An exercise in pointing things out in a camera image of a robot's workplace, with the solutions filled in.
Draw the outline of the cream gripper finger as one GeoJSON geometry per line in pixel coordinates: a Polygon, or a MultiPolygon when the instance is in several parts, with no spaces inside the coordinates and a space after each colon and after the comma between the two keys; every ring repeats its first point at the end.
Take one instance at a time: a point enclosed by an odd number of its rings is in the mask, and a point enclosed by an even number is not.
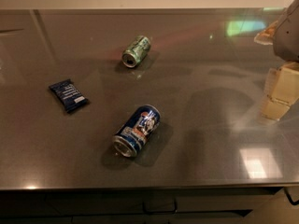
{"type": "Polygon", "coordinates": [[[287,62],[271,68],[264,85],[261,115],[280,120],[299,99],[299,63],[287,62]]]}
{"type": "Polygon", "coordinates": [[[254,37],[254,42],[261,45],[272,45],[278,22],[274,21],[254,37]]]}

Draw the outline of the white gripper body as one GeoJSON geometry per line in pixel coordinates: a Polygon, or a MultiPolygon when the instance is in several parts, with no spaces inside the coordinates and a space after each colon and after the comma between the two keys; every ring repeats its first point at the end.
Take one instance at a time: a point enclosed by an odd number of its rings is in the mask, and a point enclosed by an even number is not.
{"type": "Polygon", "coordinates": [[[273,49],[284,61],[299,62],[299,0],[293,0],[279,17],[273,49]]]}

